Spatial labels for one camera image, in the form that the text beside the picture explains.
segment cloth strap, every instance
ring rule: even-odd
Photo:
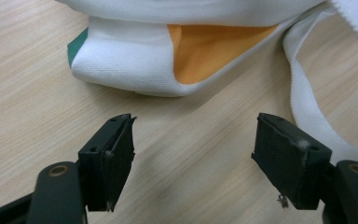
[[[283,48],[292,70],[291,106],[297,126],[333,150],[331,162],[358,161],[358,149],[343,140],[328,123],[319,108],[310,82],[296,56],[312,28],[336,13],[347,21],[358,35],[358,1],[333,0],[304,15],[287,33]]]

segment black plastic part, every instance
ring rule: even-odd
[[[324,212],[322,215],[324,224],[345,224],[348,220],[342,209],[341,201],[338,198],[336,188],[334,186],[334,175],[336,167],[329,165],[326,172],[321,177],[317,186],[319,197],[324,201]]]
[[[358,223],[358,161],[337,164],[334,186],[348,223]]]
[[[296,209],[316,209],[332,151],[283,118],[260,113],[257,119],[252,158]]]
[[[108,120],[78,152],[82,191],[89,211],[113,211],[134,158],[130,114]]]
[[[44,223],[87,223],[78,168],[73,162],[52,164],[37,178],[27,224]]]
[[[22,224],[27,220],[32,194],[0,207],[0,223]]]

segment wood grain surface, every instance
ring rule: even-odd
[[[52,0],[0,0],[0,206],[32,192],[44,167],[76,161],[107,119],[132,113],[129,179],[116,211],[89,223],[322,223],[322,203],[282,209],[250,158],[259,112],[293,120],[280,36],[209,87],[158,98],[72,77],[66,45],[87,25]],[[299,60],[328,120],[358,147],[354,32],[339,16],[323,21]]]

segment white cloth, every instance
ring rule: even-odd
[[[292,68],[291,104],[296,123],[333,149],[333,163],[346,159],[358,161],[358,149],[345,142],[325,119],[296,59],[313,26],[336,11],[358,34],[358,1],[332,0],[329,5],[320,4],[323,0],[59,1],[90,15],[88,38],[72,63],[75,77],[158,96],[183,96],[199,90],[296,21],[283,41]],[[174,45],[168,24],[278,26],[207,79],[183,84],[175,78]]]
[[[334,15],[335,8],[358,34],[358,2],[335,0],[334,7],[318,7],[297,22],[283,40],[283,47],[292,69],[291,105],[296,124],[303,131],[333,150],[332,163],[358,161],[358,149],[343,140],[331,127],[319,108],[310,83],[296,59],[303,41],[313,26]]]

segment wooden table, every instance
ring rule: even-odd
[[[0,1],[0,206],[34,190],[38,173],[77,152],[116,115],[132,113],[136,156],[116,211],[89,223],[321,223],[282,209],[250,158],[256,117],[293,120],[281,39],[208,88],[158,98],[79,81],[66,45],[88,17],[52,0]],[[299,55],[318,102],[358,146],[358,40],[339,17],[312,31]]]

